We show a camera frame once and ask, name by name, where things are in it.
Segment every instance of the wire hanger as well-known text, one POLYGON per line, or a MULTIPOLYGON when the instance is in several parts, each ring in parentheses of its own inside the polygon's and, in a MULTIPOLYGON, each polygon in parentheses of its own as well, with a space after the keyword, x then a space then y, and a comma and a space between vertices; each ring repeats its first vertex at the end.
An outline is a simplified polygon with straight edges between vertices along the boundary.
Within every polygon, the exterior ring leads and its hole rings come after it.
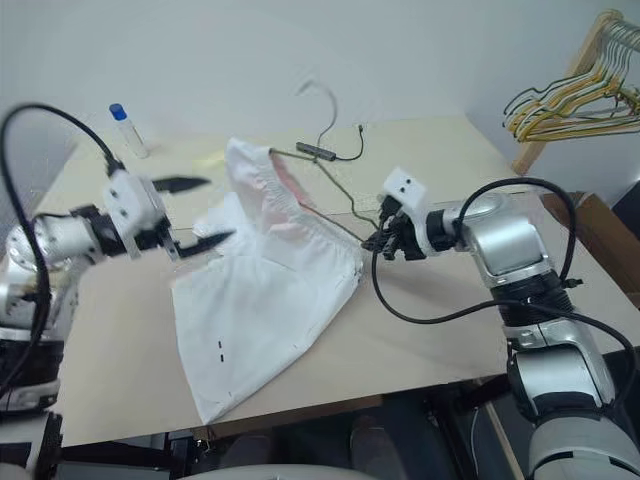
MULTIPOLYGON (((324 137, 335 126, 336 121, 338 119, 338 100, 337 100, 335 94, 333 93, 333 91, 331 91, 331 89, 327 85, 325 85, 325 84, 323 84, 321 82, 318 82, 316 80, 308 80, 305 83, 303 83, 302 86, 298 89, 298 92, 296 93, 296 95, 304 94, 305 92, 307 92, 312 87, 317 88, 318 90, 320 90, 331 101, 331 120, 330 120, 329 124, 320 132, 320 134, 318 135, 318 138, 316 140, 316 147, 319 148, 320 147, 320 142, 322 141, 322 137, 324 137)), ((275 148, 272 148, 269 151, 269 153, 275 153, 275 154, 278 154, 278 155, 284 155, 284 156, 288 156, 288 157, 299 158, 299 159, 303 159, 303 160, 306 160, 306 161, 313 162, 320 169, 320 171, 329 179, 329 181, 331 181, 331 183, 333 183, 333 185, 335 185, 335 187, 338 190, 340 190, 344 194, 345 197, 347 197, 347 199, 349 200, 350 208, 351 208, 351 214, 355 218, 357 218, 359 220, 362 220, 363 222, 367 222, 367 223, 371 224, 375 230, 378 229, 378 224, 375 221, 373 221, 371 218, 369 218, 367 216, 364 216, 364 215, 362 215, 362 214, 360 214, 360 213, 358 213, 356 211, 356 202, 355 202, 355 199, 353 198, 353 196, 331 174, 331 172, 329 172, 329 170, 327 170, 327 168, 324 165, 322 165, 321 162, 318 161, 318 156, 317 155, 312 156, 312 157, 307 157, 307 156, 298 155, 298 154, 295 154, 295 153, 291 153, 291 152, 287 152, 287 151, 279 150, 279 149, 275 149, 275 148)), ((306 205, 303 205, 303 207, 307 208, 308 210, 314 211, 314 210, 312 210, 310 207, 308 207, 306 205)))
POLYGON ((519 142, 554 141, 640 131, 640 92, 625 86, 640 28, 621 20, 601 32, 588 72, 528 88, 505 107, 503 125, 519 142), (611 105, 602 105, 602 101, 611 105))

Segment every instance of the white wall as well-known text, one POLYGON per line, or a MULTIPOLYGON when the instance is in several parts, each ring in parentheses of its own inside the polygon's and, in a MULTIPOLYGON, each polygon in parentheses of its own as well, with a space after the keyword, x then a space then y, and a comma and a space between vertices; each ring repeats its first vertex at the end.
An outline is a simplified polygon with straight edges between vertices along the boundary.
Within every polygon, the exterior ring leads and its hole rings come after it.
MULTIPOLYGON (((467 113, 509 157, 516 146, 500 126, 509 98, 561 75, 604 8, 640 21, 635 0, 1 0, 0 6, 0 107, 51 102, 100 130, 113 127, 107 106, 117 101, 151 140, 317 129, 329 113, 326 100, 294 95, 314 77, 339 97, 342 125, 467 113)), ((59 164, 68 144, 57 134, 32 133, 41 125, 34 129, 17 131, 12 151, 28 148, 36 159, 47 152, 59 164), (53 137, 58 145, 51 147, 53 137)), ((640 177, 638 141, 552 145, 533 173, 610 200, 629 176, 640 177)))

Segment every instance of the clothes hanger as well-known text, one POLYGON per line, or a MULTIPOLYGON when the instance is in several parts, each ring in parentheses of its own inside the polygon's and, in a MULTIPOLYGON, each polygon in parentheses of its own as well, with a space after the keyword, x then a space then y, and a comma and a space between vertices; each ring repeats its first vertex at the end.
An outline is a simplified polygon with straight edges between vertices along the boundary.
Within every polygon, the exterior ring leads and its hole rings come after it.
POLYGON ((616 102, 613 108, 578 111, 570 115, 560 113, 558 116, 564 117, 562 120, 557 117, 542 120, 537 129, 528 134, 527 139, 532 139, 533 135, 539 133, 579 131, 583 127, 592 129, 595 126, 609 129, 621 125, 629 128, 630 122, 640 120, 640 91, 637 88, 621 88, 612 98, 616 102))
POLYGON ((505 126, 513 133, 518 125, 521 124, 522 120, 537 108, 545 104, 555 106, 562 98, 571 92, 584 88, 596 81, 601 81, 602 75, 606 72, 607 65, 611 59, 609 49, 611 48, 612 42, 610 40, 609 35, 602 36, 601 47, 599 48, 600 53, 588 72, 552 82, 551 88, 545 89, 539 97, 530 97, 528 101, 525 100, 519 105, 514 106, 504 122, 505 126))
MULTIPOLYGON (((615 96, 624 82, 624 78, 629 69, 629 57, 631 56, 632 49, 622 45, 622 41, 635 38, 635 32, 621 28, 619 25, 615 25, 612 30, 613 34, 610 35, 613 43, 613 49, 607 49, 608 57, 605 63, 605 76, 602 80, 583 86, 581 89, 575 91, 572 94, 566 95, 564 98, 560 98, 559 102, 557 98, 554 98, 555 105, 543 105, 537 107, 533 111, 529 112, 518 127, 516 128, 516 138, 520 141, 529 139, 533 134, 544 133, 545 129, 540 131, 536 130, 541 122, 544 122, 550 118, 556 118, 557 124, 562 123, 562 118, 569 118, 575 116, 576 111, 583 105, 587 105, 595 100, 601 98, 607 98, 615 96)), ((602 124, 602 127, 606 127, 608 130, 615 128, 617 120, 611 121, 610 118, 602 119, 606 120, 606 124, 602 124)), ((585 120, 586 124, 594 123, 593 119, 585 120)), ((629 120, 625 118, 620 125, 628 124, 629 120)), ((589 132, 593 132, 593 127, 589 126, 589 132)))
POLYGON ((504 107, 504 110, 502 111, 502 113, 505 116, 512 115, 513 112, 516 109, 518 109, 520 106, 522 106, 525 103, 530 102, 530 101, 539 100, 548 91, 553 90, 554 88, 557 88, 559 85, 576 81, 580 77, 585 77, 585 76, 590 75, 590 74, 591 74, 591 72, 586 72, 586 73, 581 73, 579 75, 573 75, 571 77, 565 77, 565 78, 561 78, 559 80, 554 80, 553 82, 549 83, 549 85, 547 85, 542 90, 538 90, 535 87, 529 87, 526 90, 523 90, 522 92, 518 93, 511 100, 509 100, 509 102, 507 103, 507 106, 504 107))
MULTIPOLYGON (((318 135, 318 138, 316 140, 316 147, 320 147, 320 142, 322 141, 322 137, 325 136, 329 132, 329 130, 331 130, 334 127, 334 125, 336 124, 336 120, 338 119, 338 100, 337 100, 335 94, 333 93, 333 91, 331 91, 331 89, 328 86, 326 86, 324 83, 318 82, 316 80, 308 80, 308 81, 306 81, 298 89, 298 92, 296 93, 296 95, 302 95, 303 93, 307 92, 311 88, 317 88, 318 90, 323 92, 325 95, 327 95, 327 97, 331 101, 331 121, 324 128, 324 130, 322 130, 322 132, 320 132, 320 134, 318 135)), ((340 190, 344 194, 345 197, 347 197, 347 199, 349 200, 350 208, 351 208, 351 214, 355 218, 357 218, 358 220, 361 220, 363 222, 367 222, 370 225, 372 225, 376 230, 378 229, 378 224, 373 219, 371 219, 371 218, 369 218, 369 217, 367 217, 365 215, 362 215, 362 214, 360 214, 360 213, 358 213, 356 211, 356 201, 353 198, 353 196, 331 174, 331 172, 329 172, 329 170, 327 170, 327 168, 324 165, 322 165, 321 162, 318 161, 318 157, 317 156, 307 157, 307 156, 303 156, 303 155, 298 155, 296 153, 287 152, 287 151, 284 151, 284 150, 278 150, 278 149, 275 149, 275 148, 271 148, 269 150, 269 154, 272 154, 272 153, 273 154, 278 154, 278 155, 285 155, 285 156, 293 157, 293 158, 301 158, 303 160, 307 160, 307 161, 313 162, 320 169, 320 171, 327 177, 327 179, 329 181, 331 181, 331 183, 333 183, 333 185, 335 185, 335 187, 338 190, 340 190)), ((303 205, 303 208, 307 208, 308 210, 312 210, 311 207, 309 207, 307 205, 303 205)))
POLYGON ((578 120, 568 119, 563 122, 553 120, 544 128, 535 130, 527 135, 527 141, 551 141, 565 138, 576 138, 585 136, 595 136, 613 133, 633 133, 640 129, 640 95, 637 91, 622 89, 617 97, 625 103, 624 107, 614 107, 613 109, 602 110, 596 113, 612 113, 605 118, 579 118, 578 120))

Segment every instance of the black cable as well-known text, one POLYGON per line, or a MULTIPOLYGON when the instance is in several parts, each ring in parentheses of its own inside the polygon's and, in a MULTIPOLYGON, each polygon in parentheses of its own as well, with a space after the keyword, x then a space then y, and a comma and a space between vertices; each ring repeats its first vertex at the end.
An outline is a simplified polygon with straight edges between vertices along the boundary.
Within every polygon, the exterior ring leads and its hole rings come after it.
POLYGON ((43 218, 69 218, 71 215, 69 214, 58 214, 58 213, 48 213, 48 212, 39 212, 36 213, 31 219, 31 226, 35 228, 38 220, 42 220, 43 218))
POLYGON ((458 312, 450 313, 449 315, 444 315, 442 317, 435 317, 435 318, 421 319, 421 318, 414 318, 414 317, 409 317, 408 315, 404 315, 403 313, 400 313, 391 305, 389 305, 389 302, 387 302, 387 300, 384 298, 384 295, 382 295, 382 291, 380 290, 380 284, 378 283, 378 251, 377 249, 374 250, 373 256, 371 257, 371 279, 373 281, 373 289, 376 292, 376 296, 378 297, 378 300, 380 300, 380 303, 382 303, 384 308, 386 308, 389 312, 391 312, 393 315, 395 315, 399 319, 404 320, 405 322, 415 323, 417 325, 437 325, 439 323, 445 323, 450 320, 455 320, 456 318, 464 317, 465 315, 469 315, 471 313, 484 310, 485 308, 497 307, 498 305, 500 305, 500 302, 498 300, 489 300, 486 302, 479 303, 477 305, 473 305, 472 307, 465 308, 458 312))
POLYGON ((362 130, 362 125, 358 125, 358 133, 360 134, 360 152, 356 156, 349 158, 336 156, 336 160, 340 160, 341 162, 352 162, 353 160, 357 160, 362 156, 362 152, 364 152, 364 138, 362 138, 362 130))
POLYGON ((36 240, 34 229, 27 219, 27 215, 22 203, 20 202, 20 197, 14 187, 13 177, 7 162, 7 136, 9 126, 16 116, 25 110, 44 110, 71 122, 98 144, 104 153, 108 170, 123 168, 122 164, 115 159, 113 153, 109 150, 109 147, 107 147, 107 145, 100 137, 98 137, 98 135, 96 135, 95 132, 93 132, 93 130, 87 127, 80 120, 55 107, 41 103, 25 103, 9 110, 2 119, 2 124, 0 126, 0 174, 2 174, 2 181, 4 183, 7 196, 9 197, 9 201, 11 202, 11 206, 13 207, 18 219, 18 223, 20 224, 20 227, 22 228, 27 242, 33 252, 36 267, 36 293, 34 295, 35 308, 31 320, 31 338, 16 364, 7 374, 6 378, 2 380, 2 384, 0 384, 0 399, 9 391, 11 383, 25 367, 29 358, 33 354, 35 347, 40 342, 42 333, 44 332, 47 324, 47 318, 49 317, 49 310, 51 308, 51 287, 49 283, 49 271, 47 269, 47 264, 44 260, 42 251, 40 250, 40 246, 38 245, 38 241, 36 240))
POLYGON ((484 187, 479 188, 469 198, 467 198, 467 200, 462 205, 462 208, 460 209, 460 214, 458 215, 458 219, 454 224, 454 228, 456 230, 456 240, 460 241, 462 239, 462 222, 471 204, 480 195, 490 190, 495 190, 496 188, 504 187, 507 185, 535 185, 537 187, 545 188, 550 192, 555 193, 567 208, 567 213, 569 214, 569 238, 567 240, 567 250, 564 257, 564 263, 562 265, 562 270, 560 270, 560 280, 564 282, 567 279, 567 275, 569 275, 569 270, 571 269, 571 262, 573 261, 573 254, 576 247, 576 207, 567 192, 565 192, 562 188, 554 183, 547 182, 546 180, 542 180, 540 178, 507 178, 504 180, 491 182, 484 187))

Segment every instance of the cardboard box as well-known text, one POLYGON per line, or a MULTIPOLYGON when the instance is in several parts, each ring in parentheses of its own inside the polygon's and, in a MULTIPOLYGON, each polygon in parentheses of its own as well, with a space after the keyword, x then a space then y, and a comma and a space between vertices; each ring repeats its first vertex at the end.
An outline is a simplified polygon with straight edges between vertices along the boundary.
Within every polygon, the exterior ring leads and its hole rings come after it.
MULTIPOLYGON (((640 307, 640 241, 594 194, 572 193, 576 201, 577 236, 636 307, 640 307)), ((555 195, 542 203, 564 226, 567 212, 555 195)))

